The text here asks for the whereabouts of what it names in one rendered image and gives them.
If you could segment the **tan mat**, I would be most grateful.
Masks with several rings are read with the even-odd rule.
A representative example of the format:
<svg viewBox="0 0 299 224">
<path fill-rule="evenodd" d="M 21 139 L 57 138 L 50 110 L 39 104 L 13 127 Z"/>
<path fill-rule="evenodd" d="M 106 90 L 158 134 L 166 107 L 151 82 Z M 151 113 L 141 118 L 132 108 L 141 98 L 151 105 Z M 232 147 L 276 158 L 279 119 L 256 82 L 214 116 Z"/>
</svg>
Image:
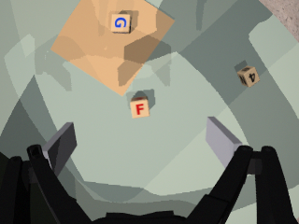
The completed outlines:
<svg viewBox="0 0 299 224">
<path fill-rule="evenodd" d="M 131 33 L 111 32 L 131 14 Z M 51 50 L 123 96 L 174 20 L 144 0 L 80 0 Z"/>
</svg>

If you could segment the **beige block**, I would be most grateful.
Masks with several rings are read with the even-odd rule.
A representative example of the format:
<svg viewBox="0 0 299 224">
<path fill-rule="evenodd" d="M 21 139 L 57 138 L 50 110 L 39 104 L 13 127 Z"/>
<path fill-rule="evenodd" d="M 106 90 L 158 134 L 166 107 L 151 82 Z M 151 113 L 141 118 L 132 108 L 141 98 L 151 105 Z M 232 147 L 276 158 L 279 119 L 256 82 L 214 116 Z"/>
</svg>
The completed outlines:
<svg viewBox="0 0 299 224">
<path fill-rule="evenodd" d="M 133 118 L 143 118 L 150 116 L 148 96 L 136 97 L 131 99 L 131 109 Z"/>
<path fill-rule="evenodd" d="M 253 66 L 246 66 L 237 72 L 242 85 L 251 87 L 260 81 L 256 68 Z"/>
<path fill-rule="evenodd" d="M 112 14 L 111 32 L 114 34 L 130 34 L 131 21 L 130 14 Z"/>
</svg>

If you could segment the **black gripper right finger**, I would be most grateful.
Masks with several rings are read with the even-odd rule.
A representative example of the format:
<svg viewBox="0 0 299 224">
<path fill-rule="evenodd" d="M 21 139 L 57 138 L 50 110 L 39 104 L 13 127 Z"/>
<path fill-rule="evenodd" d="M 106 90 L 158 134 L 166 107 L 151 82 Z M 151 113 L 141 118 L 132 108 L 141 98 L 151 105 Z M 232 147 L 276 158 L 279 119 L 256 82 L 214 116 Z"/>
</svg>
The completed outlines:
<svg viewBox="0 0 299 224">
<path fill-rule="evenodd" d="M 257 224 L 299 224 L 273 147 L 253 151 L 215 117 L 206 119 L 206 142 L 225 170 L 182 224 L 225 224 L 247 175 L 255 175 Z"/>
</svg>

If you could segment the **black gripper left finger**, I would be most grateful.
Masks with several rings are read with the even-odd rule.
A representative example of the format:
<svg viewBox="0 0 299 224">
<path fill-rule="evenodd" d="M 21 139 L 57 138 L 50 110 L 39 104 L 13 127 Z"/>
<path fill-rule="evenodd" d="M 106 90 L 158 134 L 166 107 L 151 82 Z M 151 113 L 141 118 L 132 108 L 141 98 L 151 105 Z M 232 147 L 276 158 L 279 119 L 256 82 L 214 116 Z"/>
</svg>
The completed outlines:
<svg viewBox="0 0 299 224">
<path fill-rule="evenodd" d="M 31 183 L 38 184 L 58 224 L 94 224 L 57 178 L 76 147 L 74 123 L 67 122 L 42 148 L 26 149 L 29 161 L 20 156 L 8 160 L 0 188 L 0 224 L 31 224 Z"/>
</svg>

